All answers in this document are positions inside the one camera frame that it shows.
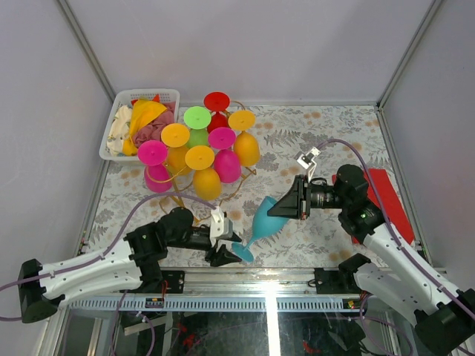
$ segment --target mauve cloth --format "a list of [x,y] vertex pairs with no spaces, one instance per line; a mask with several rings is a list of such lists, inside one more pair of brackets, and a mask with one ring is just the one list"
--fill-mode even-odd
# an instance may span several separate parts
[[136,134],[134,134],[134,136],[132,137],[132,141],[134,142],[135,147],[138,148],[141,144],[150,141],[151,139],[162,141],[162,130],[165,128],[165,126],[174,123],[173,114],[175,109],[175,103],[163,102],[162,104],[165,105],[168,110],[159,115],[150,124],[138,130]]

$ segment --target white cloth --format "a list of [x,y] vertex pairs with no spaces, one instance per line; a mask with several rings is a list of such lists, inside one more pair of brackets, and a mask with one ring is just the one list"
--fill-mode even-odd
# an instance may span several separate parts
[[114,121],[109,131],[107,139],[107,147],[112,156],[117,156],[122,153],[124,141],[128,139],[128,129],[132,117],[132,109],[127,105],[123,105],[116,112]]

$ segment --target red cloth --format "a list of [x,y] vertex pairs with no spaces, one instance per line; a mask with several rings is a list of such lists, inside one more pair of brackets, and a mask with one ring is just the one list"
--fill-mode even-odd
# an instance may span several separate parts
[[[386,170],[370,168],[370,173],[374,183],[376,184],[376,188],[378,189],[379,196],[383,201],[389,219],[397,227],[404,240],[411,244],[414,241],[413,229],[410,227],[409,220],[406,217],[406,213],[404,212],[396,191],[389,180]],[[336,175],[332,176],[332,181],[335,183]],[[376,204],[376,206],[379,207],[371,185],[368,188],[368,197]],[[353,243],[358,243],[358,241],[353,238]]]

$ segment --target white plastic basket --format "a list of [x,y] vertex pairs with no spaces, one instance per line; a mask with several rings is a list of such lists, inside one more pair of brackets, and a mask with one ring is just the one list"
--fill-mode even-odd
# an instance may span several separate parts
[[175,122],[178,119],[178,108],[180,104],[180,93],[175,89],[132,89],[124,90],[117,94],[114,103],[112,104],[111,113],[107,120],[107,125],[105,126],[104,136],[102,136],[101,146],[99,148],[99,155],[102,159],[115,161],[123,165],[132,165],[132,164],[141,164],[137,156],[112,156],[111,152],[107,147],[107,138],[109,132],[111,131],[112,122],[114,117],[123,105],[127,105],[132,108],[131,101],[139,99],[140,97],[145,97],[152,100],[156,95],[160,95],[161,102],[176,102],[174,119]]

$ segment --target tabletop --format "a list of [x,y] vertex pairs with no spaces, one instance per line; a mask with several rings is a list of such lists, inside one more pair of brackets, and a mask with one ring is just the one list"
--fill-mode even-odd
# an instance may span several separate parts
[[[252,218],[262,199],[269,195],[282,197],[290,188],[293,177],[304,170],[295,161],[299,151],[307,152],[311,147],[329,138],[344,139],[354,145],[370,168],[383,168],[399,195],[379,122],[373,106],[252,106],[256,123],[248,130],[259,142],[261,159],[255,166],[255,173],[243,182],[236,195],[225,199],[221,205],[233,221],[235,232],[245,243],[251,237]],[[180,109],[179,122],[183,121]],[[317,158],[318,166],[314,177],[324,177],[331,182],[331,176],[344,164],[359,165],[349,148],[332,144],[323,149]],[[186,187],[192,174],[178,177],[178,188]],[[236,192],[240,181],[223,184],[223,192],[216,201]],[[115,238],[130,210],[143,198],[151,194],[143,180],[142,166],[119,165],[112,162],[102,189],[94,224],[85,242],[83,251],[94,251],[108,246]],[[184,193],[195,195],[193,188]],[[198,219],[209,215],[209,209],[198,202],[185,201]],[[151,200],[133,216],[127,231],[158,220],[177,206],[166,198],[162,204]],[[306,221],[290,220],[284,228],[269,238],[259,240],[251,246],[255,261],[251,264],[230,264],[229,267],[253,268],[315,268],[336,267],[340,262],[359,252],[367,255],[378,266],[384,262],[362,245],[355,245],[338,221],[338,211],[312,211]],[[168,256],[160,261],[163,267],[206,267],[204,252],[169,248]]]

